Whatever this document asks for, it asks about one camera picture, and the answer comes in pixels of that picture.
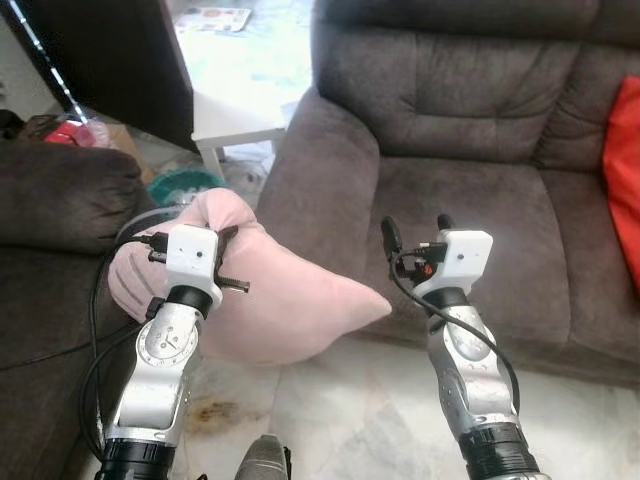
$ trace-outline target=white tile floor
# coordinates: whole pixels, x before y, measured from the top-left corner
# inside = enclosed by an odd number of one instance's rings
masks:
[[[519,378],[521,422],[545,473],[640,478],[638,392],[530,372]],[[342,338],[282,368],[205,360],[172,478],[232,479],[266,432],[291,448],[298,480],[467,478],[435,374],[417,350]]]

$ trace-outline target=brown sofa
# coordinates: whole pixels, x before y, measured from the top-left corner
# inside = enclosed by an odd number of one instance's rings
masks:
[[[151,206],[139,175],[135,160],[115,150],[0,142],[2,479],[71,478],[63,471],[74,447],[81,450],[76,397],[90,349],[8,367],[88,341],[100,256]],[[98,336],[130,321],[103,287]],[[106,379],[107,398],[123,378]]]
[[[637,386],[640,300],[601,154],[620,82],[640,75],[638,25],[629,0],[318,1],[314,86],[259,219],[391,300],[369,335],[419,346],[379,224],[411,245],[446,212],[494,237],[471,300],[516,365]]]

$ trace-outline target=pink plush toy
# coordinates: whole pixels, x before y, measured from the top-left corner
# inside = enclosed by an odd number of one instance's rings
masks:
[[[142,233],[168,232],[176,224],[216,231],[238,225],[220,274],[251,283],[248,294],[223,290],[222,306],[203,325],[204,356],[263,365],[297,362],[391,312],[389,302],[371,288],[279,245],[231,190],[201,193],[176,220]],[[139,322],[152,296],[166,296],[164,265],[149,262],[148,253],[142,244],[126,244],[109,270],[113,298]]]

